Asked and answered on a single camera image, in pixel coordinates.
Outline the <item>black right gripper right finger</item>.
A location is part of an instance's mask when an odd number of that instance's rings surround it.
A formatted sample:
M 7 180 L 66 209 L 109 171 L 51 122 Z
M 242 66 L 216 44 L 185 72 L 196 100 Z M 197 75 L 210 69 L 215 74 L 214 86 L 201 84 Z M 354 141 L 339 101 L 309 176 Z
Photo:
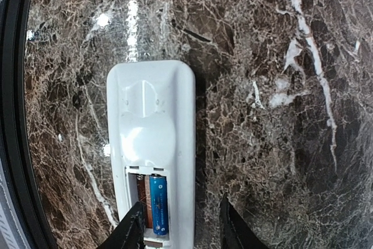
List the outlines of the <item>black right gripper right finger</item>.
M 220 203 L 221 248 L 268 249 L 249 228 L 224 194 Z

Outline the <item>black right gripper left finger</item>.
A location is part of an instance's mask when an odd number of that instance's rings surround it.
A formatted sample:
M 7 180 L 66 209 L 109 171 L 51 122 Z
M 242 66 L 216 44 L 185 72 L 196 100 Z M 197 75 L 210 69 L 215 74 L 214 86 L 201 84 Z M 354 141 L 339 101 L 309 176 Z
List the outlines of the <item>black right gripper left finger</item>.
M 145 233 L 145 207 L 136 202 L 127 212 L 100 249 L 143 249 Z

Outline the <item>orange AAA battery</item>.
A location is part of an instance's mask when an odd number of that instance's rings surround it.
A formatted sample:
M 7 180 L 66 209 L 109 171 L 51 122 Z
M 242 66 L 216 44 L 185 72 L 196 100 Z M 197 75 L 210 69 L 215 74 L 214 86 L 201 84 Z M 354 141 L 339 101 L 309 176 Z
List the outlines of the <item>orange AAA battery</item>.
M 150 183 L 149 176 L 138 174 L 136 175 L 136 185 L 138 189 L 138 199 L 145 206 L 146 214 L 146 227 L 149 229 L 153 228 L 152 219 L 152 204 L 150 196 Z

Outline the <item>blue AAA battery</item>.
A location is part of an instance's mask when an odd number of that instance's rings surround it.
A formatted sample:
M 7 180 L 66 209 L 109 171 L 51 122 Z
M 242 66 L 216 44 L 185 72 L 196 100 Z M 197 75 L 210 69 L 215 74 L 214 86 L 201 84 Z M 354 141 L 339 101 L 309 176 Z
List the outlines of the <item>blue AAA battery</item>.
M 158 174 L 149 176 L 153 232 L 157 236 L 168 234 L 167 180 Z

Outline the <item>white remote control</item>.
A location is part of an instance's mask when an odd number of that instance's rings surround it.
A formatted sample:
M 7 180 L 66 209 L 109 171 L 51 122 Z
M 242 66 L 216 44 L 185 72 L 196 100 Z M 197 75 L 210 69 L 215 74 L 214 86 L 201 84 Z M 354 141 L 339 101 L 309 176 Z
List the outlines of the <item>white remote control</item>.
M 139 200 L 136 178 L 167 181 L 168 230 L 144 240 L 192 248 L 195 236 L 195 75 L 176 60 L 121 63 L 107 76 L 107 119 L 118 215 Z

